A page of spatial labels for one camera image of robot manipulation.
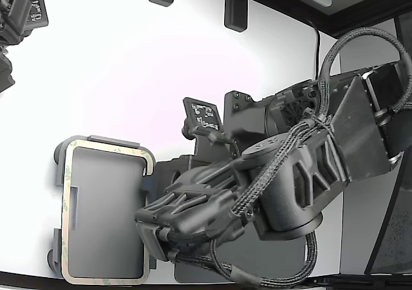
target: white backdrop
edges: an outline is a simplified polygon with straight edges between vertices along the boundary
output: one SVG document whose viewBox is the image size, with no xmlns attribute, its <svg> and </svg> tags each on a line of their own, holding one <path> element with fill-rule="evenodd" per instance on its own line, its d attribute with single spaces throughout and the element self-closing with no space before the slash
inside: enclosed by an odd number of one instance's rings
<svg viewBox="0 0 412 290">
<path fill-rule="evenodd" d="M 49 27 L 8 49 L 16 85 L 0 95 L 0 271 L 53 276 L 46 254 L 61 223 L 53 162 L 61 141 L 96 134 L 139 142 L 158 161 L 191 154 L 180 132 L 184 97 L 217 104 L 223 117 L 228 91 L 259 100 L 314 76 L 312 28 L 255 2 L 243 33 L 224 27 L 224 0 L 46 7 Z M 322 58 L 333 42 L 322 36 Z M 318 231 L 318 274 L 339 270 L 341 204 L 328 207 Z M 151 282 L 173 280 L 163 267 Z"/>
</svg>

